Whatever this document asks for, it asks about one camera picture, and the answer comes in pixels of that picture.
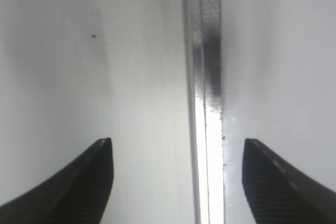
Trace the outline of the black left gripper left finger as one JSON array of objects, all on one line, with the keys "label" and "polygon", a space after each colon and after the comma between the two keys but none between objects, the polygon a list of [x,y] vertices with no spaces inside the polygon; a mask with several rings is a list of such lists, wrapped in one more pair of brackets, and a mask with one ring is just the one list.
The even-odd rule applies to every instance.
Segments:
[{"label": "black left gripper left finger", "polygon": [[100,223],[114,179],[112,140],[95,141],[45,182],[1,206],[1,223]]}]

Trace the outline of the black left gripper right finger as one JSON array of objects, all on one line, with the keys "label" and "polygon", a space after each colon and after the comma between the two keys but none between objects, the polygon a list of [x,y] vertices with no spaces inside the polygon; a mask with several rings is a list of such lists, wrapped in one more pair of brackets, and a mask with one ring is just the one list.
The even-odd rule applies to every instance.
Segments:
[{"label": "black left gripper right finger", "polygon": [[256,223],[335,223],[335,192],[257,139],[245,139],[242,185]]}]

